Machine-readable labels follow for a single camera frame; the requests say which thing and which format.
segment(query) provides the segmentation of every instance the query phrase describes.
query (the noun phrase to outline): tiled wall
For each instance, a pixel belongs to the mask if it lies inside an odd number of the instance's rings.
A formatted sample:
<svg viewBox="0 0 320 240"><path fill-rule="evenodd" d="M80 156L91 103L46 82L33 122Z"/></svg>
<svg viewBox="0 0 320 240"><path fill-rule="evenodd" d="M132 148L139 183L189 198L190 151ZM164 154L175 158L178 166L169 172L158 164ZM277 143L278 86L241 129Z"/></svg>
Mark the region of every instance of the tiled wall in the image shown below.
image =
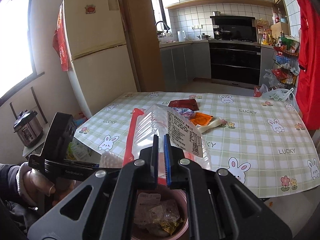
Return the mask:
<svg viewBox="0 0 320 240"><path fill-rule="evenodd" d="M198 39L201 33L213 37L211 12L220 11L222 15L251 16L256 19L266 19L272 24L272 8L250 4L208 4L194 7L187 7L179 10L169 10L170 27L175 40L177 31L185 31L189 40ZM191 25L202 25L202 29L191 29Z"/></svg>
<svg viewBox="0 0 320 240"><path fill-rule="evenodd" d="M289 15L289 24L292 36L299 36L300 25L300 6L297 0L284 0Z"/></svg>

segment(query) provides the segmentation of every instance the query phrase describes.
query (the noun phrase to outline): window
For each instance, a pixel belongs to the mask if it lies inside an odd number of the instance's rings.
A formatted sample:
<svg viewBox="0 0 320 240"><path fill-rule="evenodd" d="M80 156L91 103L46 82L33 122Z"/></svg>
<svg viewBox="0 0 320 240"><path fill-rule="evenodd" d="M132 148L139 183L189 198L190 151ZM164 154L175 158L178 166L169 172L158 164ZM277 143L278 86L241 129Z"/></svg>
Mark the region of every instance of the window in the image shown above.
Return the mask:
<svg viewBox="0 0 320 240"><path fill-rule="evenodd" d="M1 6L0 106L36 77L30 43L31 0L11 0Z"/></svg>
<svg viewBox="0 0 320 240"><path fill-rule="evenodd" d="M157 23L158 21L164 21L166 23L167 21L164 14L162 0L151 0L151 2L152 2L153 11L155 14L155 20L156 20L155 23ZM157 30L162 31L163 29L164 29L163 24L159 23L157 25Z"/></svg>

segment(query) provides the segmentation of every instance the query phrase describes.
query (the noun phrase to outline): freezer door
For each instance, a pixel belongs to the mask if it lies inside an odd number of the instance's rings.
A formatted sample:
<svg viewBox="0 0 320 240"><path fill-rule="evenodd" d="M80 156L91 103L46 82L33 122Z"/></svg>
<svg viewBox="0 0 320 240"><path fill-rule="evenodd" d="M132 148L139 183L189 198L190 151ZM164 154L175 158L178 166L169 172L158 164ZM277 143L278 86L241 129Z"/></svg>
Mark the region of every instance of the freezer door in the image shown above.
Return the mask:
<svg viewBox="0 0 320 240"><path fill-rule="evenodd" d="M63 9L71 61L126 44L118 0L64 0Z"/></svg>
<svg viewBox="0 0 320 240"><path fill-rule="evenodd" d="M73 61L68 76L82 112L92 117L125 92L136 92L127 46Z"/></svg>

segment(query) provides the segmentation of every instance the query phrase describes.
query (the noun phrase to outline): sink faucet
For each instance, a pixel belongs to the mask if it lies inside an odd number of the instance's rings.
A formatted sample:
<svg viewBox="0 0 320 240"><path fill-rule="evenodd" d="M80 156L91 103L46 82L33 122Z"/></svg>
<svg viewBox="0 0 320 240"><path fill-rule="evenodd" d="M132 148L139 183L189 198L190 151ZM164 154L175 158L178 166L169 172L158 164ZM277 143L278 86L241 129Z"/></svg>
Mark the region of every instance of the sink faucet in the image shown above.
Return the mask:
<svg viewBox="0 0 320 240"><path fill-rule="evenodd" d="M164 22L164 21L158 21L157 23L156 23L156 26L157 26L157 24L158 23L163 23L163 28L167 31L167 33L168 33L168 30L170 30L170 28L169 28L169 26Z"/></svg>

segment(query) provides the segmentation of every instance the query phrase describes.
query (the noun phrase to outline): pot lid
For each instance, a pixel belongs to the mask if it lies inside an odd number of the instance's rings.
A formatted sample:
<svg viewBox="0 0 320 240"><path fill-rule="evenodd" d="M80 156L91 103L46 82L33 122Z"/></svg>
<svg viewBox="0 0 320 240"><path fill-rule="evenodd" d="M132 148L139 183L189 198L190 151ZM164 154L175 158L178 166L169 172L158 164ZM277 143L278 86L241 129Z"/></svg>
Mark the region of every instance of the pot lid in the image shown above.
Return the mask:
<svg viewBox="0 0 320 240"><path fill-rule="evenodd" d="M33 110L20 112L18 114L17 121L14 122L13 129L14 131L18 131L21 127L25 126L27 123L29 123L38 113Z"/></svg>

